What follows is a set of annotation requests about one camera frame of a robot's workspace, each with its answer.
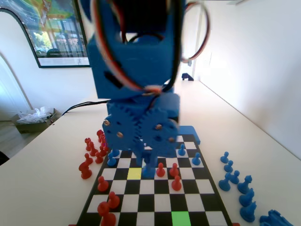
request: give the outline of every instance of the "blue chess piece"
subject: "blue chess piece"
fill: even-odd
[[[250,190],[249,188],[249,184],[252,182],[252,177],[251,175],[246,176],[245,177],[245,181],[243,183],[239,183],[237,185],[238,190],[242,193],[242,194],[247,194]]]
[[[224,180],[220,180],[218,182],[218,186],[223,190],[223,191],[229,191],[230,190],[230,184],[229,184],[229,180],[230,180],[231,174],[230,173],[226,173],[225,175],[225,179]]]
[[[231,175],[230,181],[237,185],[239,183],[239,179],[238,179],[239,174],[240,172],[238,170],[234,171],[234,174]]]
[[[228,161],[229,161],[228,158],[227,158],[228,155],[229,155],[229,152],[225,152],[224,156],[221,157],[221,162],[222,163],[228,163]]]
[[[251,205],[247,207],[242,207],[239,213],[246,222],[253,222],[255,221],[254,212],[256,207],[257,207],[256,202],[252,202]]]
[[[113,153],[113,157],[117,157],[120,151],[118,149],[112,149],[111,152]]]
[[[185,145],[181,144],[181,148],[178,150],[178,154],[180,156],[184,156],[186,154],[186,151],[184,150],[184,148],[185,148]]]
[[[116,164],[116,159],[113,158],[113,153],[108,154],[109,160],[108,160],[108,166],[114,166]]]
[[[253,188],[251,188],[247,194],[242,194],[239,197],[239,202],[242,206],[247,207],[252,203],[253,197],[254,197],[254,191]]]
[[[233,161],[230,160],[228,164],[224,166],[224,170],[228,173],[231,173],[233,171],[232,165],[233,165]]]
[[[200,158],[200,153],[196,153],[196,157],[194,157],[193,159],[192,159],[192,163],[194,164],[194,165],[196,165],[196,166],[198,166],[199,164],[201,164],[201,160],[199,159]]]

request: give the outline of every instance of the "floor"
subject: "floor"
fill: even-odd
[[[21,134],[11,121],[0,121],[0,151],[12,158],[39,134]]]

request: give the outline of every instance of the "poster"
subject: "poster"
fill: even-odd
[[[23,24],[39,67],[89,67],[86,37],[73,0],[0,0]]]

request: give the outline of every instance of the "plastic bag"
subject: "plastic bag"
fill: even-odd
[[[35,108],[35,111],[36,113],[33,114],[19,112],[18,115],[20,119],[17,120],[17,122],[20,124],[45,122],[53,113],[53,108],[41,107],[40,110],[38,108]]]

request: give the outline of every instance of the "yellow square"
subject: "yellow square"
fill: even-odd
[[[128,180],[140,180],[141,179],[141,169],[142,168],[129,168],[127,179]]]

